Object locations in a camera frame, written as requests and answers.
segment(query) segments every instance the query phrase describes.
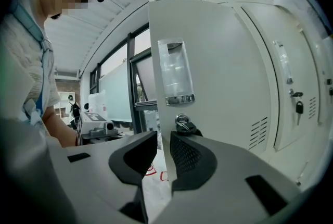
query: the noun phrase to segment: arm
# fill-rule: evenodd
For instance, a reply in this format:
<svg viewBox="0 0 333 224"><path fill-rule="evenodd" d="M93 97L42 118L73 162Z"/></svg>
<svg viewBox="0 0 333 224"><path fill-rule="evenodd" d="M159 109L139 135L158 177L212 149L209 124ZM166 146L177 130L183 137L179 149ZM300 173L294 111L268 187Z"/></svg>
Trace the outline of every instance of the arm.
<svg viewBox="0 0 333 224"><path fill-rule="evenodd" d="M69 128L54 111L53 106L48 107L42 118L48 132L59 140L62 147L75 146L76 131Z"/></svg>

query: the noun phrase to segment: white locker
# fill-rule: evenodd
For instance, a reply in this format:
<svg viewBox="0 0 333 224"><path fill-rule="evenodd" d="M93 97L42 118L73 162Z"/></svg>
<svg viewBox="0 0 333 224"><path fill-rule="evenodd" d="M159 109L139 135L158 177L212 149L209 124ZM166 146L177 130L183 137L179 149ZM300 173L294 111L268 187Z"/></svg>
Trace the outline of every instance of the white locker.
<svg viewBox="0 0 333 224"><path fill-rule="evenodd" d="M275 148L280 150L307 134L315 134L317 127L319 90L318 79L310 47L297 28L297 21L276 6L246 4L243 9L262 34L276 70L279 86L280 116ZM289 59L293 83L287 84L285 69L280 62L279 41ZM303 92L301 102L304 113L296 113L297 98L290 97L289 90Z"/></svg>
<svg viewBox="0 0 333 224"><path fill-rule="evenodd" d="M258 47L236 12L223 5L189 0L151 2L149 25L163 148L169 180L170 132L185 113L203 136L265 151L271 119L268 78ZM159 40L181 38L190 68L195 102L167 105Z"/></svg>

